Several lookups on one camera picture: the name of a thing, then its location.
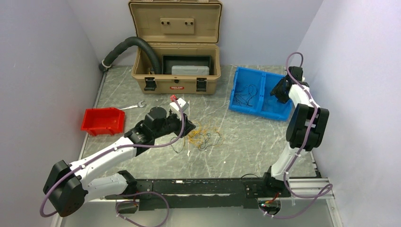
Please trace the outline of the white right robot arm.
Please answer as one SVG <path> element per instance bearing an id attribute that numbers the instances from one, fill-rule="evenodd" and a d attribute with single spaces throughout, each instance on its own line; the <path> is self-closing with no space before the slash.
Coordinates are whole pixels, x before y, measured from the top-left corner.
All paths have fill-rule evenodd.
<path id="1" fill-rule="evenodd" d="M 269 73 L 265 82 L 271 119 L 286 120 L 289 110 L 295 109 L 287 127 L 285 148 L 263 175 L 260 186 L 266 196 L 285 190 L 292 168 L 301 155 L 320 146 L 330 114 L 315 102 L 310 86 L 304 81 L 303 69 L 291 66 L 288 70 L 285 76 Z"/>

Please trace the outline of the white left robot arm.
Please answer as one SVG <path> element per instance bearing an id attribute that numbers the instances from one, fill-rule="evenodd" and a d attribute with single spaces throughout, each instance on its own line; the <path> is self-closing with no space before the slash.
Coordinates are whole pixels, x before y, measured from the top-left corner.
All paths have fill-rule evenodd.
<path id="1" fill-rule="evenodd" d="M 157 148 L 155 140 L 160 137 L 171 133 L 177 139 L 185 137 L 196 127 L 185 114 L 188 107 L 181 98 L 169 104 L 169 111 L 153 107 L 144 120 L 108 147 L 70 164 L 64 160 L 55 163 L 43 188 L 45 198 L 39 208 L 40 215 L 66 217 L 83 204 L 108 195 L 131 198 L 137 182 L 128 171 L 108 177 L 100 174 L 150 148 Z"/>

